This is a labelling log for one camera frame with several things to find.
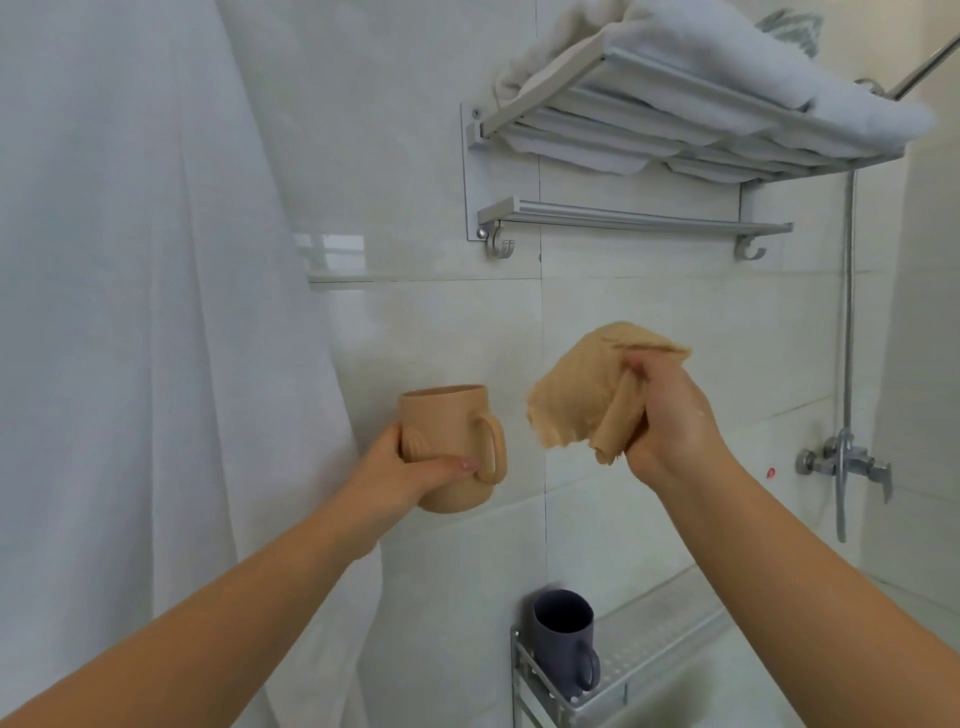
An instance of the white towel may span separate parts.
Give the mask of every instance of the white towel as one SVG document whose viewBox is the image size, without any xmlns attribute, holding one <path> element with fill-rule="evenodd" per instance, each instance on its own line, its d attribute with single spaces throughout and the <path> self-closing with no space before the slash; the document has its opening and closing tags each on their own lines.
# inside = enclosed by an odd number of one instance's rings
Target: white towel
<svg viewBox="0 0 960 728">
<path fill-rule="evenodd" d="M 878 98 L 837 78 L 798 48 L 758 30 L 723 0 L 580 2 L 561 16 L 550 36 L 496 80 L 498 102 L 509 102 L 548 78 L 595 37 L 588 31 L 598 27 L 596 33 L 605 34 L 614 47 L 786 109 L 807 110 L 860 143 L 838 144 L 797 130 L 779 132 L 738 109 L 666 86 L 618 89 L 688 121 L 740 135 L 769 133 L 782 146 L 837 158 L 895 153 L 933 127 L 927 107 Z"/>
</svg>

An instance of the faucet handle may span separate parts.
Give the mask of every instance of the faucet handle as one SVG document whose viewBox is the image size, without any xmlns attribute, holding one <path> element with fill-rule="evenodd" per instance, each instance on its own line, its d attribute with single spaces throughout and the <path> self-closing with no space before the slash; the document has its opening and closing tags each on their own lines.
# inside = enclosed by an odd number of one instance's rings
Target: faucet handle
<svg viewBox="0 0 960 728">
<path fill-rule="evenodd" d="M 889 503 L 894 496 L 894 471 L 890 463 L 871 463 L 867 478 L 883 486 L 883 502 Z"/>
</svg>

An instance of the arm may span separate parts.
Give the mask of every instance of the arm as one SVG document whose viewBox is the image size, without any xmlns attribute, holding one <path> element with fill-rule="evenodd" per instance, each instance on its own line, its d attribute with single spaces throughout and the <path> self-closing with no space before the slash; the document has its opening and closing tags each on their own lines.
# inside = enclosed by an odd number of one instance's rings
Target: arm
<svg viewBox="0 0 960 728">
<path fill-rule="evenodd" d="M 406 465 L 398 444 L 393 425 L 329 503 L 0 728 L 228 728 L 347 567 L 423 495 L 476 469 L 454 457 Z"/>
<path fill-rule="evenodd" d="M 627 457 L 666 507 L 760 660 L 810 726 L 946 726 L 960 655 L 907 616 L 743 470 L 676 361 L 633 352 L 650 380 Z"/>
</svg>

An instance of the wall hook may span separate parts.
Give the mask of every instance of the wall hook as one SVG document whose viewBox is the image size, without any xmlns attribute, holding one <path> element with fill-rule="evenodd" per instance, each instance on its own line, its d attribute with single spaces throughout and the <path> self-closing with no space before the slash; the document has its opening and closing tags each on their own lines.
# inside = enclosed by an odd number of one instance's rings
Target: wall hook
<svg viewBox="0 0 960 728">
<path fill-rule="evenodd" d="M 753 255 L 750 255 L 750 246 L 754 244 L 756 235 L 737 235 L 736 245 L 733 248 L 733 257 L 736 260 L 760 260 L 767 255 L 766 248 L 757 248 Z"/>
<path fill-rule="evenodd" d="M 499 220 L 485 223 L 477 230 L 477 237 L 484 241 L 487 246 L 487 257 L 494 260 L 506 260 L 514 254 L 514 240 L 503 240 L 501 232 L 503 228 Z"/>
</svg>

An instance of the shower faucet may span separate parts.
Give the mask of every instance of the shower faucet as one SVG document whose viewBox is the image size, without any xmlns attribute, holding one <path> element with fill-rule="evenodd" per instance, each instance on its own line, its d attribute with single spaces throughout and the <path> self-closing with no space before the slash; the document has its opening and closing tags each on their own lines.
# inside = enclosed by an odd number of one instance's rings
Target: shower faucet
<svg viewBox="0 0 960 728">
<path fill-rule="evenodd" d="M 847 477 L 850 473 L 862 475 L 883 488 L 883 502 L 889 503 L 894 496 L 894 475 L 890 463 L 877 462 L 866 448 L 853 444 L 853 433 L 848 427 L 836 437 L 827 439 L 818 454 L 811 449 L 801 450 L 797 456 L 797 473 L 819 473 L 833 478 L 837 504 L 837 539 L 847 542 Z"/>
</svg>

